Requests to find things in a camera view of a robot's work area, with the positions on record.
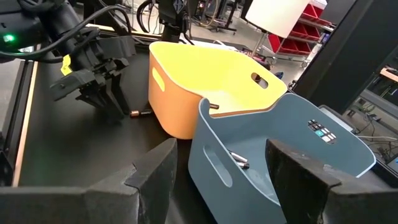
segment black table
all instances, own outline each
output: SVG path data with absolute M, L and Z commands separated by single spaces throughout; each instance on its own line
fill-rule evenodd
M 148 102 L 148 51 L 139 51 L 130 64 L 124 71 L 123 88 L 131 108 L 140 110 Z M 38 66 L 20 186 L 86 187 L 170 137 L 155 116 L 109 124 L 92 106 L 75 100 L 78 92 L 52 101 L 49 86 L 62 76 L 60 67 Z M 177 180 L 167 222 L 214 223 L 188 173 L 190 145 L 191 141 L 178 141 Z

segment workbench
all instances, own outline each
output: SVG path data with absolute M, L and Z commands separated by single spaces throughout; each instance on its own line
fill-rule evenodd
M 226 44 L 239 50 L 244 47 Z M 137 55 L 129 61 L 123 90 L 131 109 L 141 110 L 148 104 L 148 49 L 137 47 Z M 77 92 L 54 102 L 49 86 L 62 76 L 60 64 L 21 62 L 21 66 L 27 67 L 27 78 L 21 86 L 26 94 L 13 111 L 17 118 L 10 148 L 17 151 L 14 186 L 87 187 L 170 137 L 155 116 L 107 123 L 103 113 L 75 100 Z M 178 140 L 177 144 L 177 179 L 166 223 L 215 223 L 188 173 L 191 141 Z M 374 174 L 381 169 L 375 167 L 363 178 L 389 187 Z

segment plastic bin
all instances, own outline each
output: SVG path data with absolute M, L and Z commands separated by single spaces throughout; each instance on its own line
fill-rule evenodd
M 291 93 L 269 111 L 212 118 L 207 99 L 201 100 L 199 110 L 188 169 L 218 223 L 286 223 L 267 170 L 268 138 L 356 177 L 376 163 L 365 143 Z M 308 127 L 311 119 L 335 134 L 334 144 Z M 250 168 L 242 170 L 227 149 L 248 159 Z
M 305 20 L 313 21 L 313 22 L 316 22 L 317 24 L 321 24 L 321 25 L 324 25 L 324 26 L 330 25 L 331 22 L 328 22 L 326 20 L 323 20 L 323 19 L 319 18 L 321 16 L 322 12 L 323 12 L 323 9 L 320 9 L 320 8 L 314 7 L 311 4 L 308 4 L 305 7 L 305 9 L 304 9 L 304 11 L 303 11 L 303 13 L 301 14 L 300 17 L 305 19 Z
M 274 53 L 296 54 L 297 48 L 293 40 L 283 39 L 275 34 L 269 34 L 268 39 Z
M 149 103 L 171 136 L 191 139 L 199 101 L 219 105 L 212 116 L 266 110 L 281 97 L 284 82 L 240 52 L 155 42 L 149 46 Z M 252 75 L 263 78 L 263 89 Z
M 296 25 L 294 25 L 290 35 L 294 37 L 306 38 L 308 34 L 307 31 L 305 31 L 304 25 L 298 22 Z
M 294 43 L 296 44 L 299 55 L 309 55 L 311 53 L 311 48 L 306 42 L 296 40 Z
M 303 13 L 301 14 L 301 18 L 314 22 L 318 19 L 318 16 L 311 4 L 308 4 L 305 7 Z
M 319 34 L 317 28 L 308 25 L 303 25 L 303 26 L 307 33 L 307 36 L 305 37 L 307 40 L 318 41 L 319 38 L 321 38 L 321 35 Z

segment bin handle hole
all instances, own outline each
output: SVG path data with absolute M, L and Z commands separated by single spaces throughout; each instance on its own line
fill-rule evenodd
M 257 74 L 256 72 L 253 72 L 251 74 L 251 79 L 257 84 L 259 85 L 261 88 L 266 89 L 268 88 L 268 82 L 263 79 L 259 74 Z

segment yellow label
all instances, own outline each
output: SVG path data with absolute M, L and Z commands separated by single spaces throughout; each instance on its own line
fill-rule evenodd
M 65 76 L 69 75 L 69 73 L 72 72 L 72 70 L 69 68 L 69 65 L 70 65 L 70 57 L 69 57 L 69 55 L 66 55 L 63 58 L 62 68 L 61 68 L 61 72 Z

